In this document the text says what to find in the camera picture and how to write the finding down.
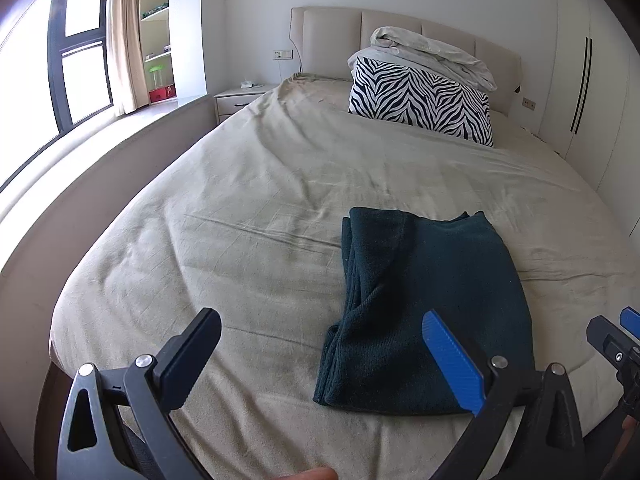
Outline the person left hand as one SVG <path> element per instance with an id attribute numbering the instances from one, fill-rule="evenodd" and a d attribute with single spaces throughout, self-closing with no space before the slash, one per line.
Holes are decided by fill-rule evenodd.
<path id="1" fill-rule="evenodd" d="M 331 467 L 318 467 L 278 477 L 276 480 L 337 480 L 338 474 Z"/>

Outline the person right hand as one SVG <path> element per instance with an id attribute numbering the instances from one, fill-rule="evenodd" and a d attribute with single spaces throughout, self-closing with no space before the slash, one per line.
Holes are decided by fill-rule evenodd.
<path id="1" fill-rule="evenodd" d="M 605 466 L 602 479 L 604 479 L 618 464 L 620 461 L 620 456 L 622 456 L 626 449 L 629 446 L 634 435 L 638 432 L 639 422 L 637 419 L 634 419 L 631 416 L 626 416 L 622 422 L 622 430 L 623 433 L 620 436 L 620 440 L 616 444 L 616 448 L 611 456 L 611 459 L 608 461 L 608 464 Z"/>

